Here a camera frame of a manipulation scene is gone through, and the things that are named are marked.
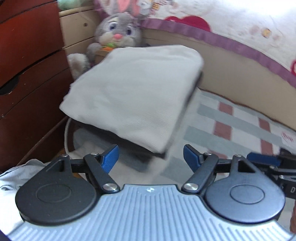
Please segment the red wooden dresser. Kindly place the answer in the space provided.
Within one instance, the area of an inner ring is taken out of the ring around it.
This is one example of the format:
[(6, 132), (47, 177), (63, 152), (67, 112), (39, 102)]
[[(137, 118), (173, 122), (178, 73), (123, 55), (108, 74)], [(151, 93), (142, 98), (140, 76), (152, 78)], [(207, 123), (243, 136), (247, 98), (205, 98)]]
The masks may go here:
[(56, 1), (1, 1), (1, 170), (61, 149), (73, 79)]

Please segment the cream waffle knit garment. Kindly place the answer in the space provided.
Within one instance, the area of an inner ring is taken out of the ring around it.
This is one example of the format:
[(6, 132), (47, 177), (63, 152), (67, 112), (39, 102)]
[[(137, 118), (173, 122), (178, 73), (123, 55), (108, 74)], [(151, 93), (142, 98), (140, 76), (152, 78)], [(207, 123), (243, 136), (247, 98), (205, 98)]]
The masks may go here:
[(203, 65), (200, 53), (183, 45), (118, 48), (71, 84), (60, 110), (163, 153)]

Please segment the bear print quilt purple trim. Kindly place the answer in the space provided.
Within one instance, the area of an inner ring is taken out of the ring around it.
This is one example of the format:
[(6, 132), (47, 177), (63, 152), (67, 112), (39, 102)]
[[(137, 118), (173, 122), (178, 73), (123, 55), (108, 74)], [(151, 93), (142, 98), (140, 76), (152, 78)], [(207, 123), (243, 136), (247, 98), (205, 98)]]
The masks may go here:
[(295, 86), (295, 1), (95, 1), (102, 17), (128, 11), (145, 29), (204, 41), (255, 60)]

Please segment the green plastic bag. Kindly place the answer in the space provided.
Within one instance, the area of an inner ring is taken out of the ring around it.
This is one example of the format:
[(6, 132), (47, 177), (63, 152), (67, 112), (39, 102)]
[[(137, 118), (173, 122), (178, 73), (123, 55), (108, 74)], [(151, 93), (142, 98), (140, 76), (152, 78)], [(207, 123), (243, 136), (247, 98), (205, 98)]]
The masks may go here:
[(81, 0), (57, 0), (57, 3), (61, 11), (81, 7)]

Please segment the grey bunny plush toy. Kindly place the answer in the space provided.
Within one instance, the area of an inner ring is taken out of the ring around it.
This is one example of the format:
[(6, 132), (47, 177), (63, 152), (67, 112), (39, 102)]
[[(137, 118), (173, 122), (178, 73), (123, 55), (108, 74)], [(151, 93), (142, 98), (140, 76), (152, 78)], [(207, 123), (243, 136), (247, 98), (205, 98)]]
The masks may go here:
[(96, 27), (94, 43), (86, 53), (73, 53), (67, 56), (73, 79), (77, 79), (94, 64), (96, 53), (104, 48), (139, 47), (142, 34), (139, 26), (140, 6), (137, 1), (97, 1), (108, 15)]

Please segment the beige bedside cabinet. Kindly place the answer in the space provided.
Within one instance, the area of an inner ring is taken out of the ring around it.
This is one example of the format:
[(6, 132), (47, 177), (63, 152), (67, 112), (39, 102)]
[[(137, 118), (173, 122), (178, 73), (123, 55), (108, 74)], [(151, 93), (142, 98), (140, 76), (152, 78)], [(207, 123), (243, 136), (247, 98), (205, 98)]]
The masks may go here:
[(66, 54), (85, 53), (94, 42), (94, 32), (100, 23), (93, 6), (83, 6), (59, 12)]

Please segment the beige bed base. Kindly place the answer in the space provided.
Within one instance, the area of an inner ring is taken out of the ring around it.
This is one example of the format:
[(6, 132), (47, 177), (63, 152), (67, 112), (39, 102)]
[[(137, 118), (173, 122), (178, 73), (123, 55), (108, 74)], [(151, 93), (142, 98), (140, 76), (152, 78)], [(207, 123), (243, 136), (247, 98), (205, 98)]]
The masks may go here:
[(256, 61), (180, 34), (145, 29), (150, 45), (180, 44), (204, 59), (201, 89), (254, 109), (295, 129), (295, 88)]

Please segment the grey cloth on floor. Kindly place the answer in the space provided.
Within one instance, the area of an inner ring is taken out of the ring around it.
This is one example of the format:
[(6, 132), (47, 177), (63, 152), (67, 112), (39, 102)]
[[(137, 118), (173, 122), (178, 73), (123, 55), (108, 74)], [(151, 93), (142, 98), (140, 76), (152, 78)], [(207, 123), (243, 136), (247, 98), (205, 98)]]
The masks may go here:
[(1, 174), (1, 193), (16, 192), (27, 181), (46, 167), (46, 164), (37, 159), (31, 159), (25, 164), (10, 168)]

